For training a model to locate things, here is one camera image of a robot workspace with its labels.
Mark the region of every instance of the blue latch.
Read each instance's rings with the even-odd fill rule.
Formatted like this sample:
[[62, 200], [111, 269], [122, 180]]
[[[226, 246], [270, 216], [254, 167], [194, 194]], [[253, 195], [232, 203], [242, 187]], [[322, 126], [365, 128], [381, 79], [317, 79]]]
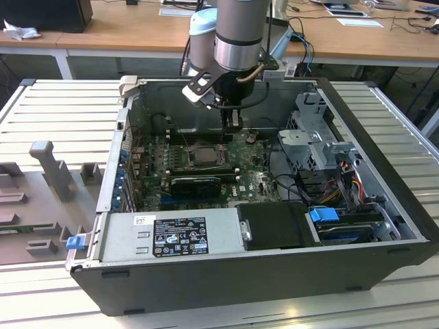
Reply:
[[121, 156], [122, 159], [125, 160], [125, 159], [128, 158], [128, 152], [126, 150], [124, 150], [124, 149], [121, 149], [120, 156]]
[[314, 208], [309, 212], [313, 222], [339, 221], [337, 211], [334, 208]]
[[85, 236], [70, 236], [67, 239], [67, 249], [85, 249]]
[[124, 176], [124, 175], [126, 174], [126, 171], [125, 171], [125, 169], [117, 168], [117, 172], [116, 172], [116, 174], [117, 174], [118, 176]]

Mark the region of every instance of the cable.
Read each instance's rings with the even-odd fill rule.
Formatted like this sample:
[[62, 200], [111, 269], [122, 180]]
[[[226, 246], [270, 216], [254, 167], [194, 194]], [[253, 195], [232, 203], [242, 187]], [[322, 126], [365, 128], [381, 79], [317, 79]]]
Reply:
[[258, 75], [258, 74], [260, 74], [260, 72], [262, 72], [262, 70], [263, 70], [263, 68], [265, 67], [265, 64], [263, 63], [263, 64], [261, 64], [261, 65], [259, 65], [251, 74], [249, 74], [248, 76], [246, 76], [246, 77], [237, 77], [237, 79], [236, 79], [236, 81], [239, 83], [239, 84], [246, 84], [247, 82], [250, 82], [250, 81], [252, 81], [252, 80], [254, 80], [254, 79], [256, 79], [256, 76]]
[[[203, 9], [203, 7], [204, 7], [204, 0], [197, 0], [195, 12], [199, 12], [200, 10]], [[183, 66], [185, 64], [185, 60], [189, 57], [190, 49], [191, 49], [191, 36], [189, 35], [187, 37], [187, 42], [185, 45], [185, 50], [183, 51], [183, 56], [181, 57], [180, 75], [183, 75], [183, 71], [184, 71]]]
[[4, 87], [4, 88], [10, 89], [10, 90], [14, 90], [12, 87], [6, 86], [5, 84], [0, 84], [0, 87]]
[[396, 24], [395, 23], [395, 18], [396, 17], [394, 17], [393, 19], [392, 19], [392, 24], [391, 24], [391, 26], [390, 26], [390, 31], [392, 31], [393, 29], [396, 29], [396, 28], [400, 28], [400, 29], [403, 29], [404, 31], [406, 31], [406, 32], [408, 32], [408, 33], [411, 33], [411, 34], [420, 34], [420, 30], [416, 30], [416, 31], [410, 31], [408, 28], [406, 28], [406, 27], [403, 27], [403, 26], [401, 26], [401, 25], [399, 25], [399, 24]]
[[3, 60], [3, 58], [1, 58], [1, 57], [0, 57], [0, 62], [3, 63], [3, 65], [5, 66], [5, 68], [7, 68], [9, 72], [11, 72], [11, 74], [15, 77], [15, 79], [16, 79], [18, 82], [21, 82], [21, 80], [19, 79], [19, 77], [16, 76], [16, 74], [14, 73], [14, 71], [11, 70], [11, 68], [6, 64], [6, 62], [5, 62], [5, 61]]
[[407, 116], [410, 112], [410, 110], [412, 109], [413, 105], [416, 103], [416, 101], [418, 100], [418, 98], [422, 95], [422, 93], [424, 92], [424, 90], [426, 89], [426, 87], [430, 84], [430, 82], [432, 81], [432, 79], [434, 78], [434, 76], [436, 75], [436, 73], [439, 71], [439, 65], [438, 67], [436, 67], [436, 70], [434, 70], [433, 74], [431, 74], [431, 77], [427, 80], [427, 82], [425, 83], [425, 85], [421, 88], [421, 90], [419, 91], [419, 93], [415, 96], [415, 98], [413, 99], [413, 101], [411, 102], [409, 108], [407, 109], [407, 112], [405, 113], [405, 116]]
[[416, 69], [415, 71], [410, 72], [410, 73], [404, 73], [404, 72], [401, 72], [401, 71], [398, 69], [398, 70], [396, 70], [396, 72], [398, 72], [399, 74], [402, 74], [402, 75], [413, 75], [413, 74], [419, 72], [419, 71], [422, 70], [422, 69], [423, 69], [423, 68], [420, 67], [420, 68], [418, 68], [418, 69]]
[[268, 82], [265, 83], [265, 94], [261, 99], [258, 99], [257, 101], [254, 101], [252, 103], [243, 104], [243, 105], [214, 105], [213, 107], [219, 109], [219, 110], [243, 110], [244, 108], [251, 108], [253, 106], [259, 105], [263, 101], [265, 101], [268, 97], [268, 94], [270, 92], [270, 84]]
[[268, 23], [268, 36], [267, 36], [267, 50], [265, 52], [265, 63], [267, 64], [268, 58], [270, 57], [270, 43], [272, 35], [272, 25], [273, 25], [273, 1], [270, 1], [270, 21]]
[[[297, 18], [296, 17], [290, 17], [289, 18], [289, 20], [292, 20], [292, 19], [297, 19]], [[297, 20], [300, 23], [300, 28], [302, 29], [301, 33], [303, 35], [303, 38], [306, 40], [307, 37], [305, 36], [305, 29], [303, 28], [302, 20], [301, 19], [297, 19]], [[291, 25], [291, 23], [289, 24], [289, 26], [293, 29], [293, 32], [295, 32], [295, 29], [293, 28], [293, 25]], [[303, 55], [303, 58], [300, 61], [301, 63], [303, 63], [305, 61], [305, 58], [307, 57], [307, 54], [308, 54], [308, 46], [305, 43], [303, 43], [303, 42], [302, 42], [302, 44], [303, 44], [303, 47], [305, 48], [305, 54]]]
[[[303, 74], [303, 76], [305, 77], [305, 76], [307, 76], [308, 72], [311, 71], [310, 68], [311, 68], [311, 64], [312, 64], [313, 59], [314, 59], [314, 46], [307, 40], [307, 37], [305, 36], [305, 29], [303, 27], [302, 20], [298, 17], [291, 17], [290, 20], [292, 20], [292, 19], [297, 19], [300, 23], [300, 28], [302, 29], [303, 37], [298, 35], [297, 33], [294, 33], [294, 36], [297, 37], [300, 41], [302, 41], [302, 44], [305, 48], [305, 54], [304, 54], [303, 59], [300, 63], [305, 62], [305, 58], [308, 56], [307, 68], [306, 68], [305, 73]], [[289, 26], [291, 27], [291, 29], [294, 32], [294, 28], [291, 25], [291, 23], [289, 24]]]
[[191, 44], [191, 37], [189, 36], [187, 38], [187, 42], [186, 42], [186, 45], [185, 45], [185, 50], [183, 51], [183, 56], [181, 57], [180, 75], [183, 75], [183, 65], [185, 64], [186, 54], [189, 53], [190, 44]]

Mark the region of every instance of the power supply label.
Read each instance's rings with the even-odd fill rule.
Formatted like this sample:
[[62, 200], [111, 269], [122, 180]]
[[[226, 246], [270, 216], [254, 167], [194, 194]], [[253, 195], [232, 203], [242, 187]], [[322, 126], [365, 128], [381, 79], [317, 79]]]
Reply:
[[154, 221], [155, 257], [188, 256], [209, 253], [204, 217], [156, 219]]

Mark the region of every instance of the wire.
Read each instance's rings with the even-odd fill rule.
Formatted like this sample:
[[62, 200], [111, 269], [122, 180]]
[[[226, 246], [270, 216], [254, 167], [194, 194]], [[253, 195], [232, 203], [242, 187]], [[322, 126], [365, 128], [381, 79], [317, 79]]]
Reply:
[[[0, 66], [0, 70], [1, 70], [1, 71], [3, 72], [3, 74], [6, 76], [6, 87], [9, 88], [9, 74], [7, 74], [7, 73], [5, 72], [5, 69], [4, 69], [3, 67], [1, 67], [1, 66]], [[6, 89], [6, 93], [7, 93], [9, 96], [11, 95], [9, 89]]]
[[4, 88], [10, 89], [10, 90], [14, 90], [12, 87], [6, 86], [5, 84], [0, 84], [0, 87], [4, 87]]
[[186, 141], [185, 135], [181, 132], [180, 127], [178, 127], [178, 123], [177, 123], [177, 121], [175, 121], [174, 119], [171, 119], [171, 120], [172, 120], [172, 122], [174, 122], [174, 125], [176, 125], [176, 127], [177, 127], [177, 131], [180, 133], [181, 137], [182, 137], [183, 140], [185, 141], [185, 144], [186, 144], [187, 149], [189, 149], [189, 144], [188, 144], [187, 141]]
[[11, 72], [11, 74], [15, 77], [15, 79], [16, 79], [18, 82], [21, 82], [21, 80], [19, 79], [19, 77], [16, 76], [16, 74], [14, 73], [14, 71], [11, 70], [11, 68], [6, 64], [6, 62], [5, 62], [5, 61], [3, 60], [3, 58], [1, 58], [1, 57], [0, 57], [0, 62], [5, 66], [5, 68], [8, 69], [9, 72]]
[[273, 25], [273, 1], [270, 1], [270, 22], [268, 23], [268, 36], [267, 36], [267, 50], [265, 52], [265, 63], [268, 62], [268, 58], [270, 57], [270, 43], [271, 43], [271, 35], [272, 35], [272, 25]]
[[393, 29], [398, 29], [399, 28], [399, 29], [403, 29], [404, 31], [406, 31], [408, 33], [411, 33], [411, 34], [420, 34], [421, 33], [421, 31], [419, 29], [417, 29], [416, 31], [410, 31], [408, 28], [403, 27], [402, 25], [396, 24], [395, 23], [395, 19], [396, 19], [396, 17], [394, 17], [392, 19], [392, 24], [390, 26], [390, 31], [392, 31]]
[[423, 68], [420, 67], [420, 68], [418, 68], [418, 69], [416, 69], [415, 71], [410, 72], [410, 73], [401, 72], [401, 71], [398, 69], [398, 70], [396, 70], [396, 72], [398, 72], [399, 74], [402, 74], [402, 75], [413, 75], [413, 74], [419, 72], [419, 71], [422, 70], [422, 69], [423, 69]]
[[189, 6], [174, 5], [174, 4], [170, 4], [170, 5], [174, 6], [175, 8], [183, 9], [183, 10], [195, 10], [195, 8], [192, 8], [192, 7], [189, 7]]
[[250, 82], [254, 79], [256, 79], [256, 76], [262, 72], [263, 68], [265, 67], [265, 64], [260, 64], [251, 74], [249, 74], [246, 77], [237, 77], [236, 81], [239, 84], [246, 84], [247, 82]]
[[431, 77], [427, 80], [427, 82], [425, 83], [425, 85], [421, 88], [421, 90], [419, 91], [419, 93], [415, 96], [415, 98], [413, 99], [413, 101], [411, 102], [409, 108], [407, 109], [407, 112], [405, 113], [405, 116], [407, 116], [410, 112], [410, 110], [412, 109], [413, 105], [416, 103], [416, 101], [418, 100], [418, 98], [422, 95], [422, 93], [424, 92], [424, 90], [426, 89], [426, 87], [430, 84], [430, 82], [432, 81], [432, 79], [434, 78], [434, 76], [436, 75], [436, 73], [439, 71], [439, 65], [438, 67], [436, 67], [436, 70], [434, 70], [433, 74], [431, 74]]
[[183, 56], [181, 57], [181, 63], [180, 63], [180, 75], [183, 75], [183, 65], [185, 64], [185, 59], [187, 54], [189, 54], [189, 47], [191, 45], [191, 37], [189, 36], [187, 38], [187, 42], [185, 45], [185, 50], [183, 51]]
[[172, 197], [172, 194], [169, 194], [169, 193], [167, 193], [167, 192], [163, 192], [163, 191], [156, 191], [157, 193], [161, 193], [161, 194], [165, 194], [165, 195], [168, 195], [168, 196], [170, 196], [170, 197]]
[[254, 101], [252, 103], [243, 104], [243, 105], [214, 105], [215, 108], [220, 110], [243, 110], [244, 108], [251, 108], [253, 106], [259, 105], [263, 101], [265, 101], [270, 93], [270, 84], [268, 82], [265, 83], [265, 94], [261, 99]]
[[[307, 40], [307, 37], [305, 36], [305, 29], [303, 27], [302, 20], [298, 17], [290, 17], [290, 20], [293, 20], [293, 19], [297, 19], [299, 21], [300, 28], [302, 30], [302, 35], [303, 35], [303, 37], [302, 37], [302, 36], [298, 35], [297, 33], [294, 33], [294, 36], [297, 37], [297, 39], [299, 39], [302, 42], [303, 47], [305, 48], [305, 54], [304, 54], [303, 59], [301, 60], [300, 63], [305, 62], [305, 58], [308, 56], [307, 68], [305, 70], [305, 73], [303, 74], [303, 76], [306, 77], [308, 72], [311, 71], [311, 69], [310, 69], [311, 63], [313, 62], [313, 59], [314, 59], [314, 46]], [[289, 24], [289, 26], [291, 27], [291, 29], [294, 32], [294, 28], [291, 25], [291, 23]]]
[[[197, 4], [195, 7], [195, 12], [199, 12], [200, 10], [202, 10], [204, 7], [204, 0], [197, 0]], [[180, 63], [180, 75], [183, 75], [183, 66], [185, 65], [185, 60], [189, 57], [189, 53], [191, 50], [191, 36], [189, 35], [187, 37], [187, 42], [185, 45], [185, 50], [183, 51], [183, 56], [181, 58], [181, 63]]]

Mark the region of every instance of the aluminum profile table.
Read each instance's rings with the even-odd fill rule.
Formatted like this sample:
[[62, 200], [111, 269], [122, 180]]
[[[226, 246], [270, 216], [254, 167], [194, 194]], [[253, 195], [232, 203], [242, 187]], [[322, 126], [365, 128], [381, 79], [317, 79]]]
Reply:
[[[37, 81], [35, 86], [48, 88], [50, 84], [50, 89], [39, 90], [51, 90], [52, 94], [44, 92], [38, 97], [30, 97], [37, 93], [28, 94], [29, 91], [26, 91], [32, 88], [20, 87], [14, 94], [15, 101], [10, 101], [1, 113], [3, 123], [0, 128], [3, 124], [8, 127], [14, 125], [14, 121], [5, 123], [5, 109], [10, 112], [6, 118], [18, 114], [14, 109], [25, 106], [41, 106], [42, 111], [48, 111], [43, 108], [55, 108], [53, 105], [64, 110], [72, 106], [69, 109], [80, 115], [91, 112], [91, 108], [104, 110], [100, 106], [115, 107], [119, 102], [118, 97], [108, 96], [105, 102], [115, 102], [116, 105], [100, 103], [100, 99], [107, 97], [90, 97], [91, 94], [88, 93], [85, 94], [86, 97], [73, 100], [75, 97], [72, 95], [76, 92], [60, 91], [58, 97], [49, 97], [57, 93], [54, 90], [63, 90], [62, 88], [65, 88], [64, 91], [90, 90], [87, 88], [95, 90], [96, 87], [91, 86], [92, 84], [107, 85], [107, 90], [116, 90], [117, 82]], [[436, 170], [436, 148], [379, 90], [360, 83], [336, 83], [334, 86], [430, 215], [439, 219], [439, 188], [436, 188], [435, 183], [439, 177], [439, 168]], [[36, 101], [38, 104], [24, 104], [23, 101]], [[97, 125], [102, 123], [100, 132], [106, 131], [105, 122], [110, 121], [97, 122]], [[19, 133], [35, 133], [28, 131], [29, 128], [26, 130]], [[12, 133], [17, 132], [6, 132], [0, 136], [11, 136]], [[0, 328], [437, 328], [439, 258], [434, 256], [420, 266], [399, 269], [370, 291], [118, 318], [100, 313], [97, 305], [71, 279], [64, 269], [64, 262], [10, 265], [0, 268], [0, 305]]]

